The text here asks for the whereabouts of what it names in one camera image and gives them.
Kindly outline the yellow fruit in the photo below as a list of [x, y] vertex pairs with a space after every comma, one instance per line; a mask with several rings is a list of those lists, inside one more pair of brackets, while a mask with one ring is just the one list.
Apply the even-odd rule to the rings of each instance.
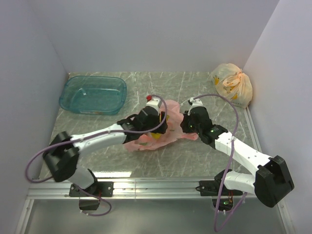
[[162, 133], [150, 133], [150, 136], [154, 139], [159, 139], [162, 136]]

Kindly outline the pink plastic bag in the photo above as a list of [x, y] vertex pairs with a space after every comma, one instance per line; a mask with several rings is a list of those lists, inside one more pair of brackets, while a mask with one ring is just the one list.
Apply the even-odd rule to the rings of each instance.
[[187, 134], [182, 131], [180, 124], [183, 121], [183, 114], [180, 113], [180, 104], [174, 100], [166, 100], [165, 102], [167, 104], [167, 114], [169, 115], [166, 133], [162, 134], [159, 139], [154, 139], [150, 136], [150, 133], [143, 134], [139, 137], [139, 139], [125, 143], [125, 149], [129, 152], [156, 150], [160, 147], [173, 143], [178, 139], [184, 138], [193, 141], [198, 139], [198, 135], [196, 133]]

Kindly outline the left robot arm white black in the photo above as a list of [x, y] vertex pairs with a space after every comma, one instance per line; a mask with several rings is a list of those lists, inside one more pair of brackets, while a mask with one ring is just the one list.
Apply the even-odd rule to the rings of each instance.
[[166, 129], [166, 112], [146, 106], [138, 114], [102, 130], [82, 135], [69, 135], [67, 132], [57, 134], [50, 149], [43, 154], [43, 159], [55, 182], [68, 180], [76, 191], [82, 190], [87, 196], [99, 195], [101, 189], [94, 173], [78, 165], [81, 156], [135, 141], [145, 133], [164, 134]]

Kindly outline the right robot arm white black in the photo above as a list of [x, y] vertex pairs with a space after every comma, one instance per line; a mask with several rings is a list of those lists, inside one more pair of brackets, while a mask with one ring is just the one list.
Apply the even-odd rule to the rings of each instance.
[[197, 106], [185, 111], [180, 126], [184, 133], [198, 134], [203, 143], [232, 156], [249, 171], [248, 174], [233, 170], [220, 172], [212, 185], [205, 186], [206, 191], [214, 195], [247, 192], [272, 208], [294, 189], [291, 174], [282, 157], [268, 156], [232, 137], [226, 128], [212, 123], [205, 107]]

